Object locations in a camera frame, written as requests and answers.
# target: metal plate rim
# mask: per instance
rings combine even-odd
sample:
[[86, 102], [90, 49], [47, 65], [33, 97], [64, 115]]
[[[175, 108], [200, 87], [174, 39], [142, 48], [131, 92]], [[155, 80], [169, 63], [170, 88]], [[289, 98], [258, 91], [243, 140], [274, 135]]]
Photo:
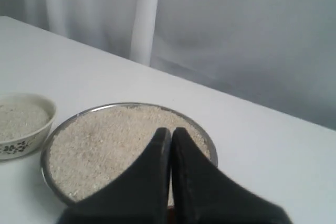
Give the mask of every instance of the metal plate rim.
[[68, 196], [66, 196], [65, 194], [62, 193], [62, 191], [57, 187], [56, 183], [54, 182], [54, 180], [52, 179], [49, 169], [48, 169], [48, 160], [49, 160], [49, 155], [48, 155], [48, 151], [49, 148], [51, 147], [51, 144], [54, 140], [55, 135], [57, 135], [60, 131], [62, 131], [63, 129], [65, 129], [68, 125], [70, 125], [73, 120], [75, 120], [76, 118], [83, 116], [87, 113], [91, 113], [91, 112], [95, 112], [95, 111], [99, 111], [99, 110], [103, 110], [103, 109], [108, 109], [108, 108], [112, 108], [114, 106], [142, 106], [142, 105], [146, 105], [146, 106], [155, 106], [158, 107], [162, 110], [166, 110], [169, 112], [172, 112], [180, 117], [182, 117], [184, 120], [186, 120], [190, 125], [192, 125], [193, 127], [195, 127], [202, 135], [202, 137], [204, 138], [204, 140], [206, 141], [206, 144], [209, 148], [209, 152], [210, 152], [210, 161], [217, 167], [218, 166], [218, 156], [217, 156], [217, 151], [216, 151], [216, 147], [213, 143], [213, 141], [211, 140], [210, 136], [206, 133], [206, 131], [198, 124], [196, 123], [194, 120], [192, 120], [191, 118], [189, 118], [188, 116], [172, 110], [168, 107], [162, 106], [162, 105], [157, 105], [157, 104], [153, 104], [153, 103], [142, 103], [142, 102], [118, 102], [118, 103], [109, 103], [109, 104], [105, 104], [105, 105], [100, 105], [100, 106], [96, 106], [93, 108], [89, 108], [86, 109], [84, 111], [81, 111], [73, 116], [71, 116], [70, 118], [66, 119], [64, 122], [62, 122], [49, 136], [48, 139], [44, 142], [42, 149], [41, 149], [41, 157], [40, 157], [40, 169], [41, 169], [41, 173], [43, 176], [43, 179], [45, 181], [45, 183], [47, 184], [47, 186], [54, 192], [54, 194], [66, 205], [70, 206], [73, 205], [75, 202], [70, 199]]

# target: white bowl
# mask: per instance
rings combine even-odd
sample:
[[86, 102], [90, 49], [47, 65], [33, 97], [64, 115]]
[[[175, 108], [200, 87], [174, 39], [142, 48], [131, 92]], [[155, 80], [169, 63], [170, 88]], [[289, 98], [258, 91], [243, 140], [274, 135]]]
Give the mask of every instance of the white bowl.
[[47, 138], [51, 125], [56, 117], [56, 105], [50, 99], [29, 93], [10, 93], [0, 95], [0, 104], [28, 103], [39, 106], [50, 116], [50, 120], [40, 129], [23, 137], [9, 141], [0, 141], [0, 159], [11, 159], [24, 156], [41, 146]]

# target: white rice grains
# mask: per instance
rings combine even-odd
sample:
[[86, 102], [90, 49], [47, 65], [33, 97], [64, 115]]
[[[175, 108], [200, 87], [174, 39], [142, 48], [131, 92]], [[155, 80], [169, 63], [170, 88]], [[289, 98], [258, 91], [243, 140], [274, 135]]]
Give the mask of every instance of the white rice grains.
[[51, 177], [69, 198], [84, 199], [125, 171], [158, 127], [173, 132], [178, 126], [188, 130], [209, 158], [198, 130], [178, 115], [156, 106], [115, 106], [80, 116], [54, 138], [49, 154]]
[[48, 123], [47, 112], [30, 103], [0, 104], [0, 142], [24, 137]]

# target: rice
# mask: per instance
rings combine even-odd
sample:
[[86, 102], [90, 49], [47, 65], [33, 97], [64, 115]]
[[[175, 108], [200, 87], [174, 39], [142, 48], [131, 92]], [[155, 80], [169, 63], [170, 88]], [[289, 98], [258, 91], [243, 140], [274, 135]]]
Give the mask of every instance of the rice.
[[47, 112], [34, 104], [0, 104], [0, 142], [26, 136], [49, 120]]
[[[158, 127], [173, 132], [178, 126], [188, 130], [209, 158], [209, 150], [197, 129], [156, 106], [116, 106], [80, 116], [54, 138], [49, 153], [51, 177], [69, 198], [82, 200], [125, 171]], [[172, 203], [170, 192], [169, 205]]]

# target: white table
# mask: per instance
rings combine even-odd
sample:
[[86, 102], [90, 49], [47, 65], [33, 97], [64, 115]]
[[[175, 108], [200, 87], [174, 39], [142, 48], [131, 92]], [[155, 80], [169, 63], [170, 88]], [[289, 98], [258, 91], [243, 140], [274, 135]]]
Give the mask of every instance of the white table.
[[[336, 132], [64, 37], [0, 17], [0, 92], [58, 105], [54, 128], [112, 102], [161, 104], [213, 139], [219, 168], [285, 208], [295, 224], [336, 223]], [[39, 153], [0, 163], [0, 223], [55, 223], [64, 205], [39, 171]]]

